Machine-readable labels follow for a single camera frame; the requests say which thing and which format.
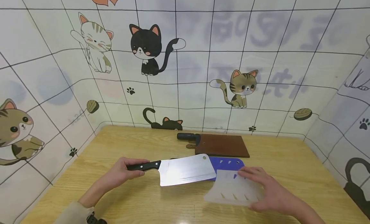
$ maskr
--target sleeve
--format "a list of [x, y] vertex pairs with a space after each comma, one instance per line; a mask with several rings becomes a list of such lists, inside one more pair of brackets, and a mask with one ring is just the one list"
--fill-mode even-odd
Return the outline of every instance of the sleeve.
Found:
[[93, 213], [94, 208], [85, 208], [79, 202], [71, 202], [54, 224], [86, 224], [87, 218]]

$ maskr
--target white plastic knife guard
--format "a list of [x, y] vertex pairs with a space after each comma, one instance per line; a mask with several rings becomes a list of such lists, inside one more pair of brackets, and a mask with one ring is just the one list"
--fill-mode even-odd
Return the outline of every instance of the white plastic knife guard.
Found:
[[259, 183], [238, 175], [238, 171], [217, 170], [216, 182], [204, 200], [212, 203], [249, 206], [265, 196]]

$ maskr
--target wrist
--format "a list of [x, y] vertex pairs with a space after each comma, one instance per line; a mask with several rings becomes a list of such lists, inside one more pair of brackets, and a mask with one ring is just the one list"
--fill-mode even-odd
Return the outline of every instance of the wrist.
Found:
[[85, 208], [94, 207], [107, 191], [100, 183], [95, 182], [78, 202]]
[[292, 216], [302, 224], [325, 224], [316, 211], [302, 200]]

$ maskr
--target cat wallpaper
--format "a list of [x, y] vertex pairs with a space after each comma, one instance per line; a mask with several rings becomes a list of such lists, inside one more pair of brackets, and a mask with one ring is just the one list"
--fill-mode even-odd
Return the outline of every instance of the cat wallpaper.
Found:
[[0, 222], [106, 125], [304, 141], [370, 218], [370, 0], [0, 0]]

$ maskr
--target wooden tabletop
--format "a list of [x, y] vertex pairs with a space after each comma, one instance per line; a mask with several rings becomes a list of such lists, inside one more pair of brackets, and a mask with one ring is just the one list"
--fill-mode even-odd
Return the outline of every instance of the wooden tabletop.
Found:
[[[120, 156], [151, 161], [192, 156], [177, 131], [106, 126], [51, 187], [22, 223], [53, 223]], [[311, 205], [327, 224], [369, 223], [301, 139], [243, 136], [251, 155], [246, 166], [261, 166], [283, 186]], [[214, 182], [160, 187], [159, 173], [127, 181], [106, 194], [95, 207], [97, 217], [114, 223], [243, 223], [290, 224], [292, 217], [275, 212], [259, 214], [246, 207], [205, 202]]]

